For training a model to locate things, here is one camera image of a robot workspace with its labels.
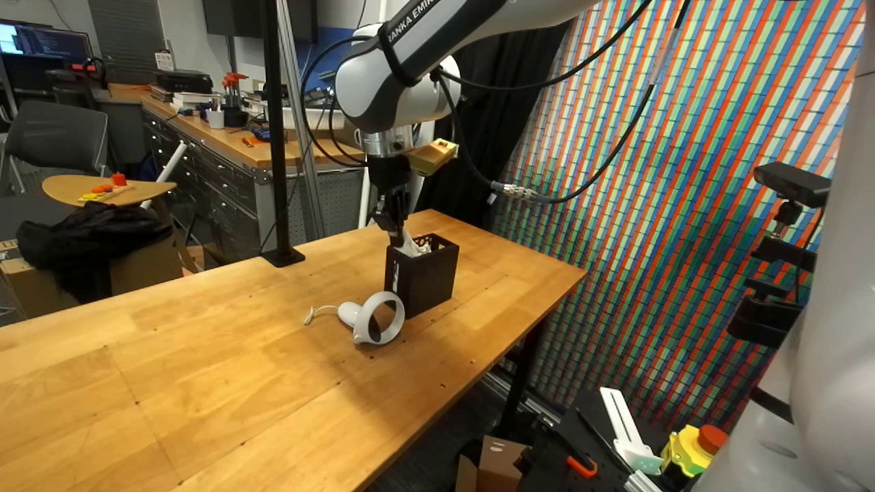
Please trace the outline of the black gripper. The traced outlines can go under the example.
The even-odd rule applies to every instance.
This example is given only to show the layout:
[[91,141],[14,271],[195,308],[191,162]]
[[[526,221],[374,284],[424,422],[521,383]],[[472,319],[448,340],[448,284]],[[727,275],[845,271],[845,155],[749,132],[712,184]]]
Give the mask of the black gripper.
[[414,204],[414,170],[403,155],[369,162],[379,191],[373,218],[394,247],[406,244],[406,221]]

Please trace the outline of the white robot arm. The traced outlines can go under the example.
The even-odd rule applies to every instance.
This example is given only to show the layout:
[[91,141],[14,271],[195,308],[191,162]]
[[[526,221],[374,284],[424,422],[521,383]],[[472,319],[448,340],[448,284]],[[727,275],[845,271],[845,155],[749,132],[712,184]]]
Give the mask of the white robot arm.
[[[481,39],[552,28],[597,0],[410,0],[359,32],[338,96],[365,133],[448,111],[433,74]],[[875,492],[875,18],[864,22],[827,223],[801,318],[696,492]]]

